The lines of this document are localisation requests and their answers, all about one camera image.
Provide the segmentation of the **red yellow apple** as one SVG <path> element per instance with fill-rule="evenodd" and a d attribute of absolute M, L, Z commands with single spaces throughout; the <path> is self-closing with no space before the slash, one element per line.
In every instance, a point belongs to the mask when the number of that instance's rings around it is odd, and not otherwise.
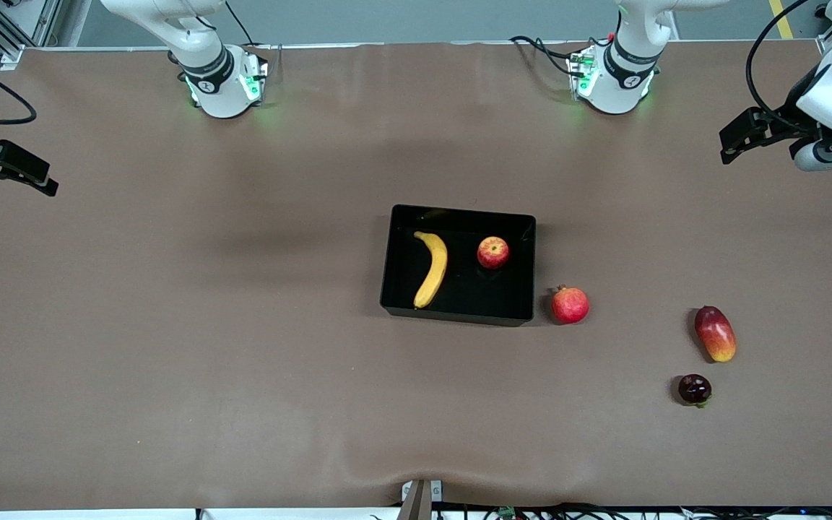
<path fill-rule="evenodd" d="M 511 247 L 498 236 L 489 236 L 477 247 L 477 262 L 483 269 L 496 270 L 504 267 L 511 257 Z"/>

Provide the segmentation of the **large table cover mat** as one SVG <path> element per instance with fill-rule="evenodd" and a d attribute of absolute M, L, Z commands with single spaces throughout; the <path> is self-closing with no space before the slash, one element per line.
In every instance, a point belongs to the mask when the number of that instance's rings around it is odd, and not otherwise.
<path fill-rule="evenodd" d="M 26 53 L 2 79 L 39 116 L 0 139 L 60 188 L 0 182 L 0 509 L 383 506 L 427 477 L 467 503 L 832 506 L 832 172 L 721 164 L 747 47 L 671 44 L 626 116 L 511 44 L 288 48 L 232 121 L 160 51 Z M 532 320 L 389 315 L 397 204 L 534 217 Z"/>

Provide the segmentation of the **yellow banana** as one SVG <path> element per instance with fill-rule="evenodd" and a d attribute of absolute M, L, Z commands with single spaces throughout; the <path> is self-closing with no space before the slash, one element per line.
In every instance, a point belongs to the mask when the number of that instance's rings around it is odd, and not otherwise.
<path fill-rule="evenodd" d="M 433 302 L 440 290 L 443 277 L 446 275 L 446 269 L 448 269 L 449 252 L 445 241 L 435 233 L 416 231 L 414 237 L 422 241 L 430 253 L 429 270 L 413 300 L 413 306 L 416 309 L 423 309 Z"/>

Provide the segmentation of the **black rectangular plastic tray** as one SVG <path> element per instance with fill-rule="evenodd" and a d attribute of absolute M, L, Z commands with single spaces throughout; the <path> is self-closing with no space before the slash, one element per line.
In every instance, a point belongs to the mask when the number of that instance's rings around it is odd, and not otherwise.
<path fill-rule="evenodd" d="M 430 249 L 416 233 L 435 234 L 448 251 L 439 291 L 417 308 L 414 299 L 430 271 Z M 508 259 L 486 269 L 481 242 L 499 237 Z M 391 316 L 521 326 L 536 308 L 536 220 L 527 214 L 397 204 L 391 211 L 380 306 Z"/>

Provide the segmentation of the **dark purple mangosteen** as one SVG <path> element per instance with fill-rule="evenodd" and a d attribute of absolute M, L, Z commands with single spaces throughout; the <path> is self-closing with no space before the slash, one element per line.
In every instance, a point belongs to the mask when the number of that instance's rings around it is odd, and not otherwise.
<path fill-rule="evenodd" d="M 683 405 L 703 409 L 709 404 L 712 396 L 711 383 L 700 374 L 684 375 L 677 382 L 677 397 Z"/>

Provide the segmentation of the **red yellow mango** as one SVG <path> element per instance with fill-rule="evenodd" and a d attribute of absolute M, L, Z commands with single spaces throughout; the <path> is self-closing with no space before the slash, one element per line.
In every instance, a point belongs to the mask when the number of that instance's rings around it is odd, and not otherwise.
<path fill-rule="evenodd" d="M 727 363 L 735 358 L 737 340 L 729 319 L 718 308 L 710 305 L 699 308 L 693 329 L 707 355 L 716 363 Z"/>

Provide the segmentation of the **red pomegranate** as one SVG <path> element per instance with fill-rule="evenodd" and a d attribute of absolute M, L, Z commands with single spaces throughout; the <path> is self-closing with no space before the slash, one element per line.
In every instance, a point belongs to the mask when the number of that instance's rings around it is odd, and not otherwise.
<path fill-rule="evenodd" d="M 590 313 L 590 300 L 580 287 L 559 285 L 551 298 L 551 311 L 559 324 L 577 324 Z"/>

